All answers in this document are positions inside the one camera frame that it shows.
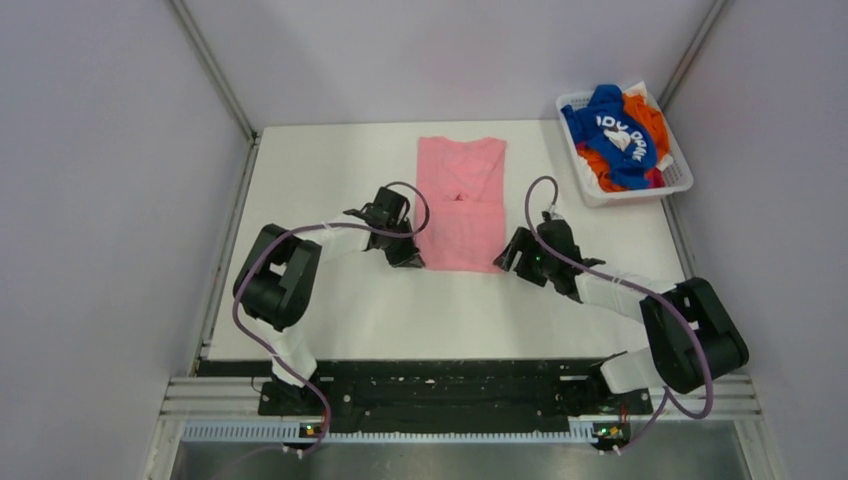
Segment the pink t-shirt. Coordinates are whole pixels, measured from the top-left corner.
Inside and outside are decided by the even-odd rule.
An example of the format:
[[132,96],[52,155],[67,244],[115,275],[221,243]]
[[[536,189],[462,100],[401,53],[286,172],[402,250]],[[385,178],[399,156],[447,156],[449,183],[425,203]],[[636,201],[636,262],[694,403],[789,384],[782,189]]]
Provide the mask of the pink t-shirt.
[[424,227],[415,242],[427,269],[500,272],[506,150],[506,141],[491,137],[418,139],[416,187],[426,201],[415,206],[415,224]]

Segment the orange t-shirt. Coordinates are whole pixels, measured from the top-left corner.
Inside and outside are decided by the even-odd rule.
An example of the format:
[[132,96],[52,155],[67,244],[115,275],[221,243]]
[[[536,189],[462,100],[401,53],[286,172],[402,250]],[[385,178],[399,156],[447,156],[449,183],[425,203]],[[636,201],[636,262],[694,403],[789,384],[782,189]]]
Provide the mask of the orange t-shirt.
[[646,123],[647,128],[657,147],[659,160],[655,168],[662,172],[673,163],[671,156],[671,139],[662,113],[650,106],[645,97],[639,94],[627,94],[635,101],[636,118]]

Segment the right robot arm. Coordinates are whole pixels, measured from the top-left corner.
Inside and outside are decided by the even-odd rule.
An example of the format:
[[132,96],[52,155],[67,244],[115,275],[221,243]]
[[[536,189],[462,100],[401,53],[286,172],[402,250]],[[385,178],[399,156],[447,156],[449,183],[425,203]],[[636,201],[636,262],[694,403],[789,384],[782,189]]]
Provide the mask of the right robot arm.
[[586,397],[600,412],[614,411],[635,390],[689,393],[749,361],[747,343],[707,280],[657,281],[585,257],[557,216],[545,213],[535,229],[517,228],[493,264],[644,327],[647,347],[609,357],[589,376]]

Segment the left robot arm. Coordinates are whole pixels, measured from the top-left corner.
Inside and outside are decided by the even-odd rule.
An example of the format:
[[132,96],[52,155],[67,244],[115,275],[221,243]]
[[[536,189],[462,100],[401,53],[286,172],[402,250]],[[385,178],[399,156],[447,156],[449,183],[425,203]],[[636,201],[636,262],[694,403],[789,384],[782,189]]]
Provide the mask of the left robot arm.
[[412,203],[397,192],[398,182],[380,187],[370,202],[321,223],[292,229],[265,225],[258,233],[233,284],[235,326],[270,357],[268,396],[297,413],[320,405],[330,416],[328,398],[315,382],[317,360],[299,322],[312,297],[321,265],[349,254],[380,251],[392,268],[421,269],[425,262],[415,238],[431,222],[431,208],[415,193],[424,218],[414,223]]

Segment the white plastic basket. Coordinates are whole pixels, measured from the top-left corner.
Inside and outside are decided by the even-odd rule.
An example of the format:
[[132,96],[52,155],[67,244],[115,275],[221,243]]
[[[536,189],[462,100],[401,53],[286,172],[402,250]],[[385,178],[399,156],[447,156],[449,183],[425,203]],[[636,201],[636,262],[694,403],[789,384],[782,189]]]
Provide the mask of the white plastic basket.
[[[555,102],[555,106],[559,111],[559,120],[562,125],[563,132],[565,134],[566,147],[568,148],[571,154],[575,178],[579,185],[579,189],[581,191],[584,203],[589,207],[612,206],[615,204],[634,202],[638,203],[649,200],[659,200],[673,193],[680,193],[690,189],[694,183],[691,170],[688,167],[688,164],[686,163],[684,156],[681,153],[680,148],[676,140],[674,139],[666,120],[666,127],[668,129],[671,139],[671,156],[673,157],[673,163],[670,164],[670,166],[668,166],[663,171],[663,177],[665,179],[666,186],[664,188],[630,190],[618,193],[605,193],[598,188],[598,185],[594,182],[595,177],[589,171],[588,165],[581,157],[578,156],[576,147],[573,143],[571,134],[568,131],[566,122],[563,119],[562,114],[560,113],[560,108],[565,105],[572,105],[577,108],[585,106],[590,97],[592,96],[594,90],[564,94],[558,97]],[[650,106],[660,111],[657,102],[655,101],[653,96],[647,92],[645,86],[642,83],[621,90],[622,92],[627,94],[639,94],[644,96],[646,102]]]

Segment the red t-shirt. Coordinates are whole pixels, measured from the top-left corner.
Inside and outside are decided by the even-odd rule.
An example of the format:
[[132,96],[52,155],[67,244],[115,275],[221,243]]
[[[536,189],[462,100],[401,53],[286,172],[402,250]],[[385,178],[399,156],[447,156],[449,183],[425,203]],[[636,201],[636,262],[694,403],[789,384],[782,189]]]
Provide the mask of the red t-shirt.
[[652,168],[645,172],[648,189],[664,188],[666,186],[663,172],[658,168]]

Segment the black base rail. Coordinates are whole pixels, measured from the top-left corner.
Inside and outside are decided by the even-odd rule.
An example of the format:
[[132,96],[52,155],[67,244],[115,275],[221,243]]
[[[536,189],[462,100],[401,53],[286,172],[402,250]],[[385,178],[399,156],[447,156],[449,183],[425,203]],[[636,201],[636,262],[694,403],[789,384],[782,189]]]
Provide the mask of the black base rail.
[[269,360],[203,360],[201,377],[262,378],[255,408],[263,417],[304,417],[301,433],[565,433],[575,418],[651,415],[649,391],[612,394],[601,361],[321,360],[308,387],[272,374]]

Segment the blue printed t-shirt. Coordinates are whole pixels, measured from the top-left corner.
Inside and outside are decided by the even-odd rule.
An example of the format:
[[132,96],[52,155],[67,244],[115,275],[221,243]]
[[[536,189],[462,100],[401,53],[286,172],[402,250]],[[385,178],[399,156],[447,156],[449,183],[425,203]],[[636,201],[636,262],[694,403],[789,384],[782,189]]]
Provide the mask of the blue printed t-shirt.
[[658,151],[635,101],[613,84],[594,90],[581,108],[565,105],[566,122],[578,156],[586,161],[604,192],[644,190],[653,186]]

